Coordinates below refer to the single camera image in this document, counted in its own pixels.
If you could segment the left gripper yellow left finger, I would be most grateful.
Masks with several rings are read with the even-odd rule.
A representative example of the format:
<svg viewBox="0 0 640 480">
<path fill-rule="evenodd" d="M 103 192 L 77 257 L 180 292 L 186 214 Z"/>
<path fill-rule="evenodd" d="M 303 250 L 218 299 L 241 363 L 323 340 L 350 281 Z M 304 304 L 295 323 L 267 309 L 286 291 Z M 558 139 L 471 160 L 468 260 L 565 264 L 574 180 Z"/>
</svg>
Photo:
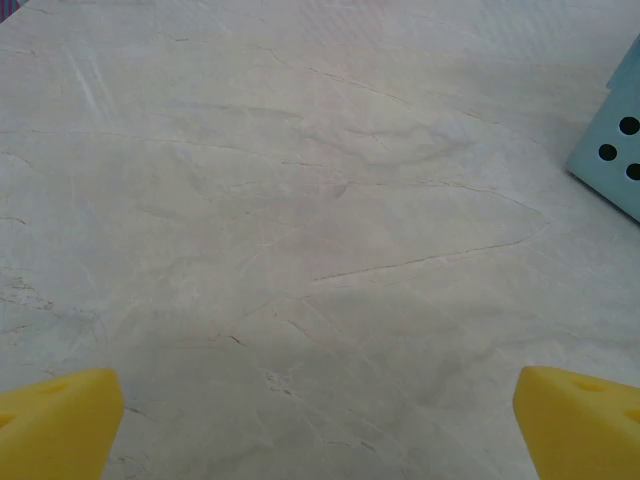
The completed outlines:
<svg viewBox="0 0 640 480">
<path fill-rule="evenodd" d="M 3 479 L 99 479 L 124 413 L 117 374 L 98 368 L 1 394 Z"/>
</svg>

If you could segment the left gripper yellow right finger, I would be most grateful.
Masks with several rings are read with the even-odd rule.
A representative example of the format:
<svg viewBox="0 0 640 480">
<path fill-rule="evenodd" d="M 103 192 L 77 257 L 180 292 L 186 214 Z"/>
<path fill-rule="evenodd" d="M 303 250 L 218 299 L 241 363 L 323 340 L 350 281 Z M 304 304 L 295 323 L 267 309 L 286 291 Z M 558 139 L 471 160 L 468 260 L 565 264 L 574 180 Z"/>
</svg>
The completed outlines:
<svg viewBox="0 0 640 480">
<path fill-rule="evenodd" d="M 514 414 L 541 479 L 637 479 L 639 389 L 553 367 L 521 370 Z"/>
</svg>

